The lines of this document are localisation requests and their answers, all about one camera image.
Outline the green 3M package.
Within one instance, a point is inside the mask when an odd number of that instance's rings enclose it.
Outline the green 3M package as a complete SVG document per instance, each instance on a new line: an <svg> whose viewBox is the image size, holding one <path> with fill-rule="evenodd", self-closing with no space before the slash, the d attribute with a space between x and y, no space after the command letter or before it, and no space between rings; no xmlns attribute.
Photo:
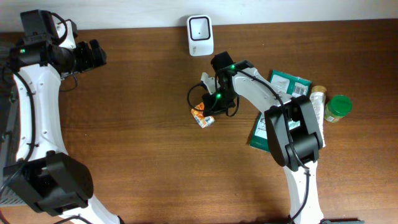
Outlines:
<svg viewBox="0 0 398 224"><path fill-rule="evenodd" d="M296 77L288 73L273 70L270 75L270 83L278 90L294 97L308 96L312 82L304 78ZM262 151L270 152L266 132L265 117L259 113L255 122L254 131L249 145Z"/></svg>

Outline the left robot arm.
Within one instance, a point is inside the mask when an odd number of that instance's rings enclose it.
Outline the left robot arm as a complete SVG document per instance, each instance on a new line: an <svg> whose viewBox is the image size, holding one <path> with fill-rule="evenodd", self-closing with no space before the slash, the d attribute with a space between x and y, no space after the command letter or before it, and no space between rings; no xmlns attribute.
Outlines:
<svg viewBox="0 0 398 224"><path fill-rule="evenodd" d="M5 56L12 76L1 132L1 206L27 205L60 223L121 223L94 194L86 165L68 155L60 127L61 82L106 64L97 40L76 42L71 20L21 14L25 35Z"/></svg>

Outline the white tube with gold cap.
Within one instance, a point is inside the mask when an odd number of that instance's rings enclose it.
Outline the white tube with gold cap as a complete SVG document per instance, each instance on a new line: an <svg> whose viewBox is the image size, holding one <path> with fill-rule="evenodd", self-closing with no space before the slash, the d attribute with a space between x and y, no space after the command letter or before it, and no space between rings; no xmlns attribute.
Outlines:
<svg viewBox="0 0 398 224"><path fill-rule="evenodd" d="M323 134L323 118L325 112L325 101L326 101L326 88L321 85L316 85L312 88L310 94L310 100L313 105L313 110L317 117L318 127L320 129L320 134L322 137L323 147L326 146L325 138Z"/></svg>

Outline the green lidded jar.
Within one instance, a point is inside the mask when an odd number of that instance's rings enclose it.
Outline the green lidded jar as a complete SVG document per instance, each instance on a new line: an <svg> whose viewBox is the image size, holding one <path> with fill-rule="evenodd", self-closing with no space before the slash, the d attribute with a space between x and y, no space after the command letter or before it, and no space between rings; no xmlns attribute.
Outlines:
<svg viewBox="0 0 398 224"><path fill-rule="evenodd" d="M353 109L352 101L345 95L336 95L325 105L324 120L336 123Z"/></svg>

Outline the small orange box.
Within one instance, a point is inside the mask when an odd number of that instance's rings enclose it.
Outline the small orange box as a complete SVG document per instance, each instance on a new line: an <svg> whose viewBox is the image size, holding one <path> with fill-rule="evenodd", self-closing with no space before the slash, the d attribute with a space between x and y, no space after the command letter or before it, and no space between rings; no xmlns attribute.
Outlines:
<svg viewBox="0 0 398 224"><path fill-rule="evenodd" d="M214 117L203 115L204 109L205 105L203 102L196 105L194 109L191 109L191 114L193 115L195 121L199 124L201 128L207 128L215 122Z"/></svg>

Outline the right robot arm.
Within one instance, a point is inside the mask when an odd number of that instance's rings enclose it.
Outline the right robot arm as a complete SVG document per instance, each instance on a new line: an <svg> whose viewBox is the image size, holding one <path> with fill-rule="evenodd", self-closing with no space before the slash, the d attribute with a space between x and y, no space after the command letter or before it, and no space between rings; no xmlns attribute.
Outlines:
<svg viewBox="0 0 398 224"><path fill-rule="evenodd" d="M292 96L263 78L254 65L234 62L227 52L211 60L213 77L203 74L205 116L227 114L247 99L264 116L269 151L285 172L290 195L289 223L321 223L317 166L323 138L310 98Z"/></svg>

